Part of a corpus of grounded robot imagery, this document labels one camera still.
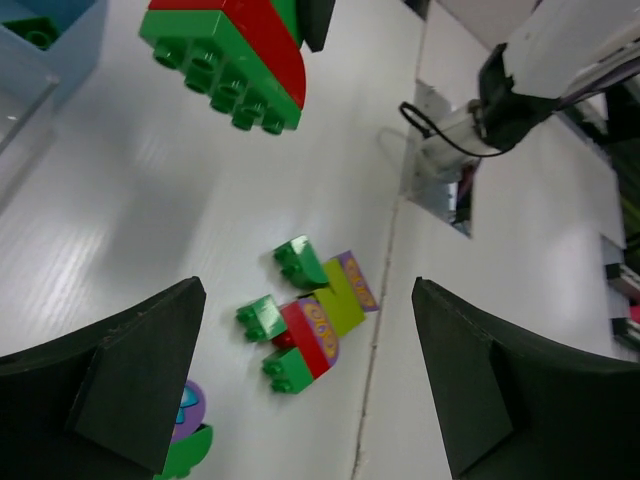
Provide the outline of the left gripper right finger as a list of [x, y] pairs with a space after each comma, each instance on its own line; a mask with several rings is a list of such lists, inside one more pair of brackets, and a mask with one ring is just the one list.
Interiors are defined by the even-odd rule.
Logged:
[[417, 279], [412, 305], [455, 479], [635, 479], [639, 367]]

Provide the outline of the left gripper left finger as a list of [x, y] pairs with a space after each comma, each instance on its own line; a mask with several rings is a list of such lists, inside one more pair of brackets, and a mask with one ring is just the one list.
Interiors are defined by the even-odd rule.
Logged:
[[120, 313], [1, 359], [4, 479], [162, 472], [203, 318], [187, 278]]

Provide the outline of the lime purple lego stack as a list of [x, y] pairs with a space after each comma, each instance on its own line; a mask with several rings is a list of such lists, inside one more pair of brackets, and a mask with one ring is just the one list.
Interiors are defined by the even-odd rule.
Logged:
[[300, 235], [275, 248], [273, 259], [301, 295], [282, 305], [262, 296], [239, 307], [235, 318], [247, 341], [274, 346], [262, 361], [271, 390], [299, 394], [335, 366], [340, 340], [379, 305], [351, 251], [322, 262]]

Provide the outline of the dark green square lego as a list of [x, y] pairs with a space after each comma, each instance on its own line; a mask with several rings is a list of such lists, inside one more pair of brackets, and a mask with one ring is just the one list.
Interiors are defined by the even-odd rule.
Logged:
[[42, 51], [59, 38], [60, 30], [50, 17], [29, 17], [3, 22], [2, 25]]

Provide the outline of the red lime green lego stack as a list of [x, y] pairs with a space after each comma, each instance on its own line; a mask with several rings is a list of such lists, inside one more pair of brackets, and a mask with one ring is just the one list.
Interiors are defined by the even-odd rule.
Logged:
[[139, 35], [163, 67], [244, 131], [295, 130], [306, 99], [293, 1], [152, 1]]

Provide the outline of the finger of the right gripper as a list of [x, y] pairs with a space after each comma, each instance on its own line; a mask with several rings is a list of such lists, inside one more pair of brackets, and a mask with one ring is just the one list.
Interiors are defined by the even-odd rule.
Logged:
[[297, 20], [303, 41], [317, 53], [324, 49], [335, 0], [298, 0]]

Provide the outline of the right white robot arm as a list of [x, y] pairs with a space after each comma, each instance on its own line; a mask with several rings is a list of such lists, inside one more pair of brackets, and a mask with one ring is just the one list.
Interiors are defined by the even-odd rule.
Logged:
[[404, 102], [422, 135], [417, 170], [454, 174], [511, 151], [552, 114], [639, 72], [636, 1], [540, 1], [478, 72], [476, 99], [433, 122]]

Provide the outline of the purple flower lego stack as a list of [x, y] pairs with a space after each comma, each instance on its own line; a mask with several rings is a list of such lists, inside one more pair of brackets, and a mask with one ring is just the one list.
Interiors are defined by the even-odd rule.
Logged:
[[200, 386], [185, 384], [163, 471], [155, 479], [185, 479], [207, 456], [214, 429], [204, 423], [206, 396]]

